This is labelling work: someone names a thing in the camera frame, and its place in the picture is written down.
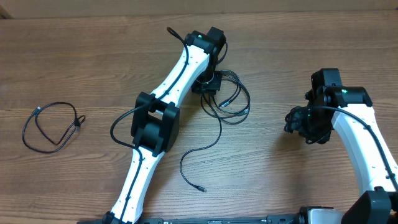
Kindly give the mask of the black usb cable long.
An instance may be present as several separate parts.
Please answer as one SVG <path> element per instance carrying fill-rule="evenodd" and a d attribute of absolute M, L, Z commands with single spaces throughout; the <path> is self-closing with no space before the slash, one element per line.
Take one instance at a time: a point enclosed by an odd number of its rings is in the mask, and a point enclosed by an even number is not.
<path fill-rule="evenodd" d="M 221 78 L 221 81 L 228 81 L 236 86 L 234 93 L 221 103 L 217 103 L 214 96 L 208 96 L 208 99 L 204 95 L 200 98 L 200 104 L 202 110 L 212 118 L 220 119 L 221 122 L 229 125 L 237 125 L 245 121 L 249 115 L 251 109 L 251 96 L 248 89 L 244 86 L 239 76 L 232 70 L 219 70 L 215 71 L 215 75 Z M 247 99 L 247 105 L 239 111 L 227 111 L 224 108 L 229 106 L 234 100 L 237 99 L 239 94 L 243 92 Z M 225 114 L 225 116 L 220 116 L 217 112 L 211 114 L 205 109 L 203 103 L 206 103 L 210 109 L 217 109 L 218 111 Z"/>

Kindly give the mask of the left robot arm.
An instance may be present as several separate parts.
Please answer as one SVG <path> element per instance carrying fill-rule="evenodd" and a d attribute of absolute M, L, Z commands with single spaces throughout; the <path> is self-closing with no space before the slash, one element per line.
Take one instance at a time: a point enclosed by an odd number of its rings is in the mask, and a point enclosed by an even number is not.
<path fill-rule="evenodd" d="M 206 34 L 193 31 L 181 39 L 183 52 L 167 78 L 152 93 L 140 93 L 131 126 L 132 162 L 121 194 L 102 223 L 137 223 L 155 168 L 172 148 L 179 132 L 180 105 L 186 94 L 214 96 L 221 87 L 215 68 L 226 47 L 222 30 L 212 27 Z"/>

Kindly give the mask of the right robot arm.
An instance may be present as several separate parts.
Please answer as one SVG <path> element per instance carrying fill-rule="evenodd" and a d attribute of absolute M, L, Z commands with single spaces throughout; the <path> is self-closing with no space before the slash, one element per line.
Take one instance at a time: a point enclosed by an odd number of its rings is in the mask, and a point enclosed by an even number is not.
<path fill-rule="evenodd" d="M 284 130 L 307 144 L 324 144 L 332 131 L 340 136 L 358 181 L 359 199 L 343 213 L 331 207 L 302 207 L 292 223 L 397 223 L 397 162 L 376 122 L 365 88 L 344 86 L 337 68 L 311 76 L 307 106 L 285 117 Z"/>

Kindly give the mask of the black usb cable thin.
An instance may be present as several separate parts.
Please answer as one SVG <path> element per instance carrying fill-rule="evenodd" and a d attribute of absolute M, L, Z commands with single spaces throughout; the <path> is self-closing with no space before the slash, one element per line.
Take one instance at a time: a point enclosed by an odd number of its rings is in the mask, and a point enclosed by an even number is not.
<path fill-rule="evenodd" d="M 205 150 L 205 149 L 209 149 L 209 148 L 213 147 L 214 145 L 216 145 L 216 144 L 218 143 L 218 141 L 219 141 L 220 138 L 221 138 L 221 134 L 222 134 L 222 130 L 223 130 L 223 127 L 222 127 L 222 120 L 221 120 L 221 117 L 218 115 L 218 113 L 216 112 L 216 110 L 214 109 L 214 107 L 213 107 L 213 105 L 212 105 L 212 103 L 211 103 L 211 100 L 212 100 L 213 98 L 214 98 L 213 96 L 208 95 L 208 96 L 206 97 L 204 94 L 202 94 L 201 97 L 200 97 L 200 105 L 201 105 L 201 107 L 202 107 L 202 110 L 203 110 L 205 113 L 207 113 L 208 115 L 210 115 L 210 116 L 212 116 L 213 118 L 216 118 L 216 119 L 217 119 L 218 124 L 219 124 L 219 133 L 218 133 L 217 138 L 215 139 L 215 141 L 214 141 L 213 143 L 211 143 L 211 144 L 209 144 L 209 145 L 207 145 L 207 146 L 203 146 L 203 147 L 199 147 L 199 148 L 195 148 L 195 149 L 190 149 L 190 150 L 188 150 L 187 152 L 185 152 L 185 153 L 183 154 L 183 156 L 181 157 L 181 159 L 180 159 L 180 164 L 179 164 L 179 171 L 180 171 L 180 175 L 182 176 L 183 180 L 184 180 L 188 185 L 190 185 L 191 187 L 193 187 L 194 189 L 197 189 L 197 190 L 199 190 L 199 191 L 201 191 L 201 192 L 203 192 L 203 193 L 206 193 L 206 192 L 207 192 L 207 189 L 206 189 L 206 188 L 202 187 L 201 185 L 193 184 L 192 182 L 190 182 L 190 181 L 186 178 L 185 174 L 183 173 L 183 161 L 184 161 L 184 159 L 185 159 L 189 154 L 191 154 L 191 153 L 193 153 L 193 152 L 203 151 L 203 150 Z M 208 111 L 205 109 L 204 103 L 206 103 L 206 105 L 209 107 L 209 109 L 212 111 L 212 113 L 208 112 Z"/>

